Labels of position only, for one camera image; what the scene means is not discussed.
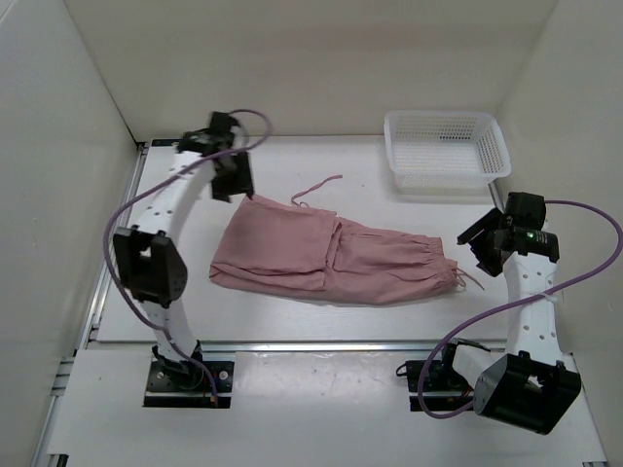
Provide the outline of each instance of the mesh basket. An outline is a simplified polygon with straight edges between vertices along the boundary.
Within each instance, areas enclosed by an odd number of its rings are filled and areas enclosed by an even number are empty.
[[[499,126],[484,112],[392,111],[385,145],[400,190],[479,189],[511,170]]]

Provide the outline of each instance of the white table surface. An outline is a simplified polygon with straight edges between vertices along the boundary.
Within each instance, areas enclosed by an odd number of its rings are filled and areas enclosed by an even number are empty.
[[[548,436],[409,412],[394,369],[423,354],[238,353],[228,410],[143,408],[151,356],[82,350],[48,452],[67,467],[569,467],[604,461],[584,393]],[[571,359],[568,368],[574,369]]]
[[[174,149],[149,150],[138,192],[163,180]],[[203,192],[182,231],[178,249],[189,270],[183,295],[192,330],[202,341],[410,341],[438,340],[465,319],[506,303],[504,279],[476,269],[468,246],[457,235],[493,207],[488,190],[473,197],[431,202],[402,196],[393,186],[378,136],[276,137],[254,150],[251,164],[256,192],[288,203],[290,197],[324,178],[343,174],[304,200],[313,207],[373,228],[440,236],[446,257],[478,278],[482,291],[469,280],[466,290],[405,305],[331,305],[221,288],[208,279],[209,264],[241,196],[232,204],[214,201]],[[148,201],[138,203],[131,219]],[[462,336],[504,340],[508,317],[495,316],[467,329]],[[153,341],[154,336],[128,310],[119,292],[110,288],[104,305],[99,341]]]

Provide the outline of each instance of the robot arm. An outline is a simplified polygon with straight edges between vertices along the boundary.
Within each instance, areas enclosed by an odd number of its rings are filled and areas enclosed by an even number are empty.
[[[469,243],[478,267],[489,275],[504,273],[509,302],[515,302],[542,294],[554,282],[558,239],[541,230],[544,221],[542,197],[511,193],[503,213],[493,209],[458,244]],[[411,370],[419,374],[422,367],[412,362]],[[477,414],[548,434],[581,389],[579,374],[563,363],[552,299],[543,296],[512,311],[504,352],[452,339],[424,386],[434,393],[457,383],[473,388]]]
[[[212,114],[208,128],[188,132],[177,147],[170,173],[178,173],[199,159],[231,149],[238,121],[229,114]],[[113,246],[119,276],[124,287],[139,302],[149,320],[166,327],[155,330],[157,345],[153,352],[169,375],[190,382],[197,369],[171,346],[171,341],[186,355],[201,361],[201,348],[193,336],[182,301],[188,271],[176,248],[182,227],[206,185],[212,197],[229,201],[230,195],[253,195],[248,154],[240,152],[213,162],[201,163],[160,190],[145,212],[130,228],[117,228]]]

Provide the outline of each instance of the purple cable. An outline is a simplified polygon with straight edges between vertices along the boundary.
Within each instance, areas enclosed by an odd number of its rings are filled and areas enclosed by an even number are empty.
[[[573,279],[563,282],[562,284],[559,284],[550,289],[547,289],[546,291],[543,292],[543,295],[552,295],[567,287],[570,287],[571,285],[575,285],[578,282],[582,282],[583,280],[586,280],[590,277],[593,277],[594,275],[599,274],[604,269],[609,267],[612,263],[614,263],[616,259],[619,257],[619,255],[621,254],[621,250],[623,250],[623,230],[621,229],[621,226],[619,225],[619,223],[616,222],[616,220],[612,216],[610,216],[606,212],[603,212],[601,209],[591,206],[589,204],[584,204],[583,202],[577,202],[577,201],[564,201],[560,199],[552,199],[550,201],[545,201],[545,203],[546,204],[565,204],[567,206],[583,207],[584,209],[593,211],[599,214],[600,216],[604,217],[606,220],[608,220],[609,223],[616,229],[616,234],[618,236],[616,248],[614,249],[614,252],[610,255],[610,257],[607,260],[605,260],[598,267],[592,270],[589,270],[588,272],[585,272],[584,274],[578,275],[577,277]],[[418,379],[418,401],[420,402],[421,409],[429,416],[432,416],[433,418],[437,418],[440,420],[445,419],[445,418],[452,418],[453,416],[457,416],[460,413],[463,413],[471,409],[471,407],[473,406],[473,402],[469,402],[465,404],[464,406],[462,406],[461,408],[456,409],[455,411],[449,412],[449,413],[435,413],[426,406],[426,402],[424,401],[424,396],[423,396],[424,379],[428,375],[428,370],[430,369],[430,365],[432,364],[433,359],[435,358],[437,353],[441,351],[444,345],[446,345],[450,341],[451,338],[453,338],[455,335],[460,333],[465,328],[471,326],[474,323],[477,323],[478,321],[488,318],[489,316],[493,316],[494,314],[502,313],[503,311],[514,308],[515,306],[527,305],[532,302],[536,302],[538,300],[543,300],[543,295],[532,295],[531,297],[526,297],[524,299],[517,300],[515,302],[510,302],[505,305],[496,306],[495,308],[492,308],[488,311],[477,314],[476,316],[469,318],[467,321],[457,326],[450,333],[448,333],[445,338],[443,338],[439,343],[437,343],[437,345],[435,345],[435,348],[433,348],[432,351],[430,352],[430,355],[428,355],[428,358],[426,358],[426,361],[424,362],[424,365],[421,368],[420,377]]]
[[[212,376],[212,373],[207,368],[207,366],[204,363],[200,362],[199,360],[191,357],[190,355],[186,355],[184,353],[184,351],[181,348],[179,348],[177,343],[175,343],[172,340],[171,334],[168,331],[168,329],[166,328],[166,326],[159,326],[157,324],[154,324],[149,319],[147,319],[145,316],[143,316],[143,314],[140,312],[140,310],[136,307],[136,305],[132,301],[132,298],[128,295],[128,292],[126,292],[126,289],[124,288],[123,284],[121,283],[120,277],[117,275],[117,272],[115,271],[115,266],[113,264],[113,259],[112,259],[112,256],[110,254],[110,236],[111,236],[111,233],[112,233],[112,231],[113,231],[113,229],[115,227],[115,223],[117,222],[117,219],[119,219],[119,217],[126,210],[130,209],[134,204],[138,203],[142,199],[145,199],[148,196],[153,195],[154,193],[162,190],[164,187],[170,185],[175,180],[177,180],[177,178],[179,178],[180,175],[184,175],[184,174],[190,172],[191,170],[195,169],[196,167],[198,167],[199,165],[201,165],[201,164],[203,164],[205,162],[212,161],[212,160],[217,159],[217,158],[222,158],[224,156],[229,156],[231,154],[239,153],[241,151],[250,151],[251,149],[257,148],[260,144],[264,143],[267,139],[269,139],[271,137],[271,135],[273,134],[273,124],[271,123],[269,118],[266,115],[264,115],[263,113],[258,112],[257,110],[251,110],[251,109],[237,109],[237,110],[234,110],[234,111],[230,112],[229,115],[235,115],[235,114],[253,114],[253,115],[257,115],[258,117],[260,117],[262,120],[264,120],[264,123],[266,124],[266,130],[264,132],[264,135],[259,140],[257,140],[255,143],[253,143],[253,144],[251,144],[249,146],[246,146],[246,144],[248,144],[248,132],[246,131],[246,128],[243,127],[242,128],[242,135],[243,135],[243,139],[245,141],[245,143],[244,143],[245,146],[244,147],[228,149],[226,151],[221,151],[220,153],[212,154],[210,156],[206,156],[205,158],[201,158],[201,159],[197,160],[196,162],[191,163],[187,167],[182,168],[179,172],[173,174],[172,176],[170,176],[169,178],[164,180],[164,182],[159,183],[155,187],[147,190],[144,193],[141,193],[140,195],[137,195],[136,197],[134,197],[130,201],[126,202],[123,206],[121,206],[119,209],[117,209],[113,213],[112,216],[110,216],[110,219],[108,220],[108,222],[106,223],[106,227],[104,228],[104,237],[102,239],[102,247],[103,247],[103,250],[104,250],[104,262],[106,263],[106,267],[108,268],[108,272],[110,273],[110,276],[112,277],[113,282],[117,286],[117,289],[119,289],[119,293],[121,294],[123,299],[128,304],[129,309],[132,310],[132,312],[136,315],[136,317],[140,320],[140,322],[143,323],[145,326],[147,326],[147,327],[149,327],[149,328],[151,328],[151,329],[153,329],[155,331],[162,331],[163,334],[165,335],[166,340],[171,345],[171,348],[180,357],[184,358],[185,360],[188,360],[189,362],[193,363],[196,367],[198,367],[200,370],[202,370],[202,372],[207,376],[207,379],[210,382],[210,389],[211,389],[211,393],[212,393],[212,398],[214,400],[214,405],[216,407],[218,407],[218,393],[216,391],[216,382],[214,381],[214,377]]]

